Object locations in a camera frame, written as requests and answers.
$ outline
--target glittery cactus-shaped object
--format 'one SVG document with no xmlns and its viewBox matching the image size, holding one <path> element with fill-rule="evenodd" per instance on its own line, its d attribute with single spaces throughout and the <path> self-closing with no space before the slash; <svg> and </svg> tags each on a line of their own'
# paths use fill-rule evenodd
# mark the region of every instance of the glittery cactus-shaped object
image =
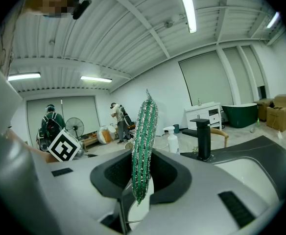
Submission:
<svg viewBox="0 0 286 235">
<path fill-rule="evenodd" d="M 132 191 L 138 205 L 145 198 L 149 182 L 149 164 L 155 139 L 158 108 L 146 90 L 147 100 L 140 107 L 132 149 Z"/>
</svg>

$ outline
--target floor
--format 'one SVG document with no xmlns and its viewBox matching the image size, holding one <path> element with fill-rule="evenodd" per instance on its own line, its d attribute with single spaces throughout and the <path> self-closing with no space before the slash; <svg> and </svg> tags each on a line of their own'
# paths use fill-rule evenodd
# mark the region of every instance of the floor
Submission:
<svg viewBox="0 0 286 235">
<path fill-rule="evenodd" d="M 265 122 L 260 121 L 259 127 L 255 128 L 255 132 L 252 133 L 251 130 L 253 125 L 247 126 L 245 128 L 237 129 L 231 126 L 226 125 L 223 129 L 229 135 L 228 146 L 232 146 L 235 144 L 243 143 L 254 138 L 257 138 L 261 135 L 268 137 L 269 139 L 275 141 L 282 147 L 286 149 L 286 130 L 282 132 L 282 139 L 278 138 L 278 131 L 274 130 L 266 125 Z M 179 141 L 180 152 L 191 152 L 194 148 L 197 147 L 197 138 L 190 137 L 182 134 L 181 132 L 176 134 Z M 167 137 L 168 133 L 163 135 L 162 137 L 155 137 L 154 148 L 161 149 L 165 151 L 169 151 L 169 147 L 167 145 Z M 109 144 L 97 144 L 93 147 L 88 147 L 88 152 L 85 154 L 94 154 L 94 155 L 103 155 L 110 152 L 115 152 L 121 149 L 124 149 L 124 144 L 117 144 L 119 140 L 115 140 Z M 224 137 L 212 134 L 211 135 L 211 149 L 219 149 L 224 147 Z"/>
</svg>

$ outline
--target fluorescent light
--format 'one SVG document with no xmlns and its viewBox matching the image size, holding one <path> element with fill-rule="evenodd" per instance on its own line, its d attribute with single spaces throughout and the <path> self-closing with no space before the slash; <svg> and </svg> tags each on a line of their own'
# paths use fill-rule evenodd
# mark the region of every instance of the fluorescent light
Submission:
<svg viewBox="0 0 286 235">
<path fill-rule="evenodd" d="M 19 79 L 28 79 L 28 78 L 39 78 L 41 75 L 36 72 L 36 73 L 27 73 L 27 74 L 16 74 L 16 75 L 11 75 L 8 77 L 8 81 L 14 81 L 14 80 L 19 80 Z"/>
<path fill-rule="evenodd" d="M 267 29 L 271 28 L 278 18 L 279 18 L 279 12 L 276 12 L 276 14 L 273 16 L 273 18 L 270 20 L 269 24 L 267 25 Z"/>
<path fill-rule="evenodd" d="M 189 32 L 196 32 L 196 20 L 195 20 L 195 11 L 193 6 L 193 0 L 182 0 L 184 10 L 186 11 Z"/>
<path fill-rule="evenodd" d="M 82 76 L 81 80 L 92 80 L 92 81 L 100 81 L 110 83 L 112 79 L 109 78 L 98 78 L 98 77 L 90 77 L 90 76 Z"/>
</svg>

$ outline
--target cardboard box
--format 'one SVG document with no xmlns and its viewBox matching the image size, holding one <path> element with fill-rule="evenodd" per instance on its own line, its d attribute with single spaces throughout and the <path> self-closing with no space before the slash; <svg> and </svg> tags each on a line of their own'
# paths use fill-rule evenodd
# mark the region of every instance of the cardboard box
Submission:
<svg viewBox="0 0 286 235">
<path fill-rule="evenodd" d="M 258 108 L 259 108 L 259 113 L 258 113 L 258 118 L 260 120 L 266 121 L 267 119 L 267 107 L 270 105 L 271 102 L 273 102 L 273 98 L 264 98 L 261 100 L 256 101 Z"/>
<path fill-rule="evenodd" d="M 286 94 L 277 95 L 274 99 L 275 108 L 267 107 L 267 126 L 286 130 Z"/>
</svg>

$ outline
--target standing fan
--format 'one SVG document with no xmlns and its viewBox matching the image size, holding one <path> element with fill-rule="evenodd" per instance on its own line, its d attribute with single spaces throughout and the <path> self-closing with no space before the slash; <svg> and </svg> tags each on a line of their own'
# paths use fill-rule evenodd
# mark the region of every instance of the standing fan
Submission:
<svg viewBox="0 0 286 235">
<path fill-rule="evenodd" d="M 72 117 L 68 119 L 66 123 L 66 129 L 71 135 L 79 139 L 79 137 L 81 137 L 84 132 L 84 124 L 80 119 Z"/>
</svg>

